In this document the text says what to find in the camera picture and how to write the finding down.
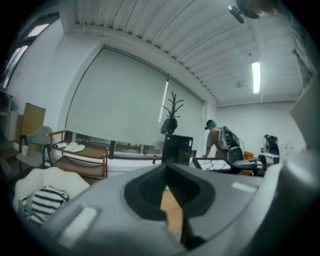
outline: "black and white striped cloth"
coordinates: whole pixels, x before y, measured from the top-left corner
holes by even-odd
[[[35,224],[42,225],[51,214],[69,201],[65,191],[45,186],[19,201],[18,214]]]

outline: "white ceiling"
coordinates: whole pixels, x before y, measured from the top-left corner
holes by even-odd
[[[74,0],[69,10],[75,24],[118,30],[161,49],[192,73],[218,106],[296,100],[302,82],[286,22],[269,16],[240,24],[228,12],[233,2]],[[259,94],[252,89],[256,61],[261,63]]]

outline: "cup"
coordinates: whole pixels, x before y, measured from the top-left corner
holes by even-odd
[[[21,147],[21,149],[22,149],[22,155],[26,157],[28,155],[29,147],[24,145]]]

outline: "black coat rack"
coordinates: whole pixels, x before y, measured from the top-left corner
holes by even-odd
[[[179,118],[180,117],[180,115],[179,116],[175,116],[175,113],[178,111],[178,109],[180,109],[183,106],[183,104],[181,106],[179,106],[177,109],[176,109],[176,105],[177,105],[178,102],[183,102],[184,101],[183,99],[176,101],[177,95],[176,94],[174,95],[173,92],[171,92],[171,94],[172,94],[172,100],[169,99],[169,101],[172,103],[171,111],[168,108],[166,108],[165,106],[162,105],[162,107],[164,107],[166,110],[169,111],[169,115],[167,115],[167,117],[169,117],[169,126],[168,126],[168,129],[167,129],[167,131],[168,131],[167,135],[172,135],[173,134],[172,125],[173,125],[174,118]]]

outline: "white roller blind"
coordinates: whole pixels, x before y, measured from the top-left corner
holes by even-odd
[[[167,77],[124,54],[103,49],[74,95],[66,129],[92,137],[154,145]]]
[[[183,106],[179,108],[175,114],[176,116],[180,117],[176,118],[178,127],[175,129],[174,134],[193,137],[192,149],[197,150],[201,135],[203,102],[180,84],[172,79],[169,79],[164,106],[170,109],[170,111],[172,108],[172,103],[169,100],[172,100],[172,93],[176,94],[177,101],[184,100],[176,105],[176,108],[178,108],[181,104],[183,104]],[[162,126],[164,121],[168,118],[167,115],[169,115],[169,113],[164,108],[160,126]]]

